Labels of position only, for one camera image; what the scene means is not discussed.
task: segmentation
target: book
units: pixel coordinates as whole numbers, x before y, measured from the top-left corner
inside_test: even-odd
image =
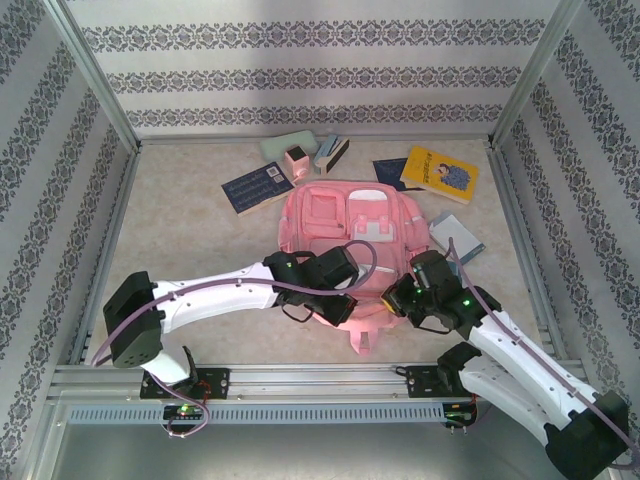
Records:
[[[422,147],[413,147],[400,179],[438,195],[468,204],[478,179],[478,167]]]
[[[485,249],[484,243],[451,212],[443,212],[429,222],[429,235],[445,251],[449,248],[449,237],[453,238],[453,245],[463,265]]]
[[[406,157],[390,158],[389,160],[374,160],[373,168],[376,171],[378,182],[390,185],[399,192],[406,192],[407,190],[422,190],[418,187],[407,187],[407,185],[400,180],[400,175],[402,175],[402,170],[406,163]]]
[[[240,216],[275,202],[294,188],[276,162],[222,185],[231,206]]]

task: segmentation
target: beige floor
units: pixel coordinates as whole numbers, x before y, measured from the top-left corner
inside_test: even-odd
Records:
[[[472,279],[493,294],[523,331],[539,342],[483,143],[470,141],[352,142],[330,173],[334,179],[375,180],[371,160],[406,156],[422,145],[480,168],[471,204],[411,192],[427,218],[451,210],[487,246],[468,264]],[[284,200],[239,218],[220,185],[264,165],[257,144],[145,146],[103,303],[126,276],[148,270],[152,280],[216,275],[262,260],[277,249]],[[433,319],[433,326],[439,325]],[[348,334],[310,321],[287,319],[279,309],[234,312],[187,325],[170,336],[187,345],[197,363],[358,363],[434,361],[459,343],[457,334],[429,334],[404,324],[385,331],[369,356],[358,356]],[[96,320],[89,356],[106,338]]]

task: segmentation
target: sponge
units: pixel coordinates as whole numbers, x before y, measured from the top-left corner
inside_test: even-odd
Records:
[[[267,163],[279,162],[284,159],[284,152],[295,146],[302,148],[307,155],[313,155],[318,151],[318,141],[311,130],[263,140],[260,142],[260,151]]]

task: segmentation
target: white wall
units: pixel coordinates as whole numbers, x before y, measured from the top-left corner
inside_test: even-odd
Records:
[[[20,471],[129,157],[34,0],[0,3],[0,478]]]
[[[503,145],[567,349],[640,433],[640,2],[580,8]]]
[[[141,137],[488,134],[556,4],[68,2]]]

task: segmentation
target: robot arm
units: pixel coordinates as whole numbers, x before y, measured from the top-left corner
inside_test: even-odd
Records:
[[[223,313],[285,305],[304,305],[337,326],[347,320],[356,300],[348,294],[317,293],[349,281],[353,284],[359,273],[346,247],[332,248],[320,256],[276,252],[246,268],[195,280],[152,283],[147,272],[134,273],[104,307],[107,331],[114,336],[110,345],[113,365],[140,366],[166,385],[188,389],[198,381],[189,350],[161,340],[162,335]],[[360,283],[369,276],[365,274]],[[149,303],[158,305],[146,309]],[[131,321],[141,309],[136,321]]]
[[[628,436],[629,410],[622,398],[614,392],[600,395],[567,372],[491,295],[475,287],[477,298],[462,288],[440,253],[429,250],[411,265],[415,281],[405,275],[382,298],[414,327],[435,316],[466,340],[438,359],[438,376],[447,389],[479,395],[518,421],[569,479],[594,478],[627,449],[595,413]]]

